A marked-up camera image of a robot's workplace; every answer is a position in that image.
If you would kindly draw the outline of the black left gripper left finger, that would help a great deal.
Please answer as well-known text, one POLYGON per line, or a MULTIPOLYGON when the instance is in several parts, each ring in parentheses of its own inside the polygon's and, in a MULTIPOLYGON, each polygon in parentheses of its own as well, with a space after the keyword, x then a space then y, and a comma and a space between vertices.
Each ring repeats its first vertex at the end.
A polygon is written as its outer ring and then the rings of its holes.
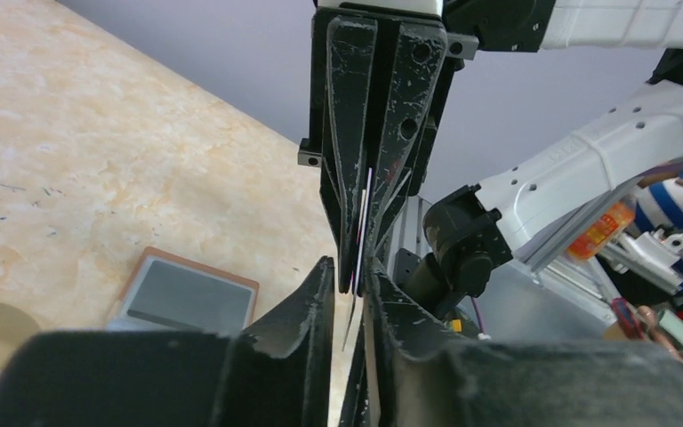
POLYGON ((239 334, 60 331, 0 374, 0 426, 324 426, 334 264, 239 334))

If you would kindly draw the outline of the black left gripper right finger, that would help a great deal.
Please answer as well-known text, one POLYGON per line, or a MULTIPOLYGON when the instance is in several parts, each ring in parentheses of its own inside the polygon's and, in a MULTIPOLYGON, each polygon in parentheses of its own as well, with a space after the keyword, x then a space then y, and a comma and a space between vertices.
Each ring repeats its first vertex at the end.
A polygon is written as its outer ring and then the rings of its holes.
POLYGON ((648 342, 473 340, 365 269, 372 426, 683 426, 683 366, 648 342))

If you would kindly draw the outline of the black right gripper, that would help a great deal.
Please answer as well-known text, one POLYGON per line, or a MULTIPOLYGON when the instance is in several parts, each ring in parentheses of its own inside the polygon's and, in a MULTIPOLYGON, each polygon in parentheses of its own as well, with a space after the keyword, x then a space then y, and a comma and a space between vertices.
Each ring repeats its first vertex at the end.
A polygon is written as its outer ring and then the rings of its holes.
POLYGON ((454 20, 362 3, 318 5, 312 20, 309 136, 299 165, 340 197, 339 291, 354 290, 366 170, 373 168, 362 269, 372 262, 394 192, 416 196, 454 73, 480 37, 454 20))

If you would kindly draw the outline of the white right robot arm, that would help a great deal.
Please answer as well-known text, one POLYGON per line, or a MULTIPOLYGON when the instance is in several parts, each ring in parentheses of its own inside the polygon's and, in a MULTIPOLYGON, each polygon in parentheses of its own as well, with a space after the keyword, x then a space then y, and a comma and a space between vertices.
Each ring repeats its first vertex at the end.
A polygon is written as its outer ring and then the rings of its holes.
POLYGON ((452 78, 476 52, 661 49, 625 102, 514 169, 436 203, 424 222, 446 299, 553 222, 683 157, 683 1, 318 1, 309 137, 337 245, 338 289, 366 294, 366 270, 420 188, 452 78))

